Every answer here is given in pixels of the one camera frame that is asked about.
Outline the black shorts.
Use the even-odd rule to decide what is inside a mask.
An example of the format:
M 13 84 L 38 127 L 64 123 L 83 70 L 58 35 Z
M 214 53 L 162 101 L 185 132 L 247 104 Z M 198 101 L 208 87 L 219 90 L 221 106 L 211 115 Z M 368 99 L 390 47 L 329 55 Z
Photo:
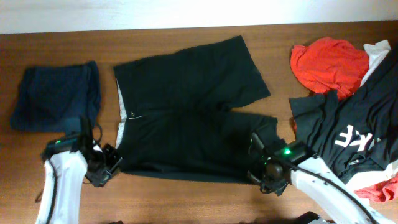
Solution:
M 277 119 L 237 108 L 270 93 L 240 36 L 114 68 L 126 112 L 122 172 L 205 182 L 248 183 L 260 174 L 252 133 L 279 140 Z

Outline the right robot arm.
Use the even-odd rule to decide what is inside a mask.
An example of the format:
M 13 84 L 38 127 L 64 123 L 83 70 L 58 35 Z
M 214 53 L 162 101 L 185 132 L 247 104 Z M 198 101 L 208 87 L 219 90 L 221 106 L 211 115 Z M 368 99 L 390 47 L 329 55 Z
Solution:
M 248 152 L 260 156 L 260 174 L 248 172 L 247 177 L 264 194 L 280 194 L 291 184 L 315 201 L 335 223 L 393 223 L 348 190 L 324 160 L 300 141 L 286 144 L 281 139 L 267 146 L 253 132 Z

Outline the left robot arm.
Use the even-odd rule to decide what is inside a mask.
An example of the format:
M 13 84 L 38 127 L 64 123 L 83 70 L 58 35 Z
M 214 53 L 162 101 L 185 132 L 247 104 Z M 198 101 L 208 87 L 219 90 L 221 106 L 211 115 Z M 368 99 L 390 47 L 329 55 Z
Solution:
M 83 181 L 104 187 L 123 159 L 113 146 L 94 139 L 86 117 L 66 119 L 64 130 L 41 154 L 45 183 L 36 223 L 78 223 Z

